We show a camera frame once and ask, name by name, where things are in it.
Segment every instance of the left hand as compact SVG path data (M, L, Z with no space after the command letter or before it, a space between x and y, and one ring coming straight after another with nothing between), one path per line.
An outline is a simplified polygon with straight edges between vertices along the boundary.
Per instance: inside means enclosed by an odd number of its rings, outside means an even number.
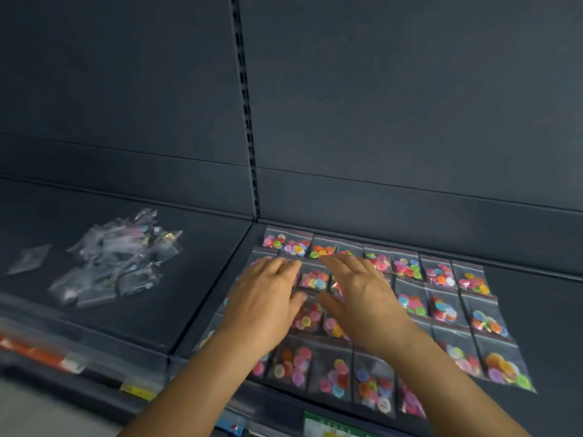
M300 266L298 260L263 258L245 271L229 293L219 331L244 341L255 360L283 340L307 298L305 293L292 294Z

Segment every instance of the right hand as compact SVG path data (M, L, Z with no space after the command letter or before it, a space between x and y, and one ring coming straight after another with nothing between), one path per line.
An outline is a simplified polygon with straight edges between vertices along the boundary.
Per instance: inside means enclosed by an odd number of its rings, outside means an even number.
M320 260L340 284L345 301L320 293L320 303L357 345L391 364L419 328L387 279L362 257L337 254Z

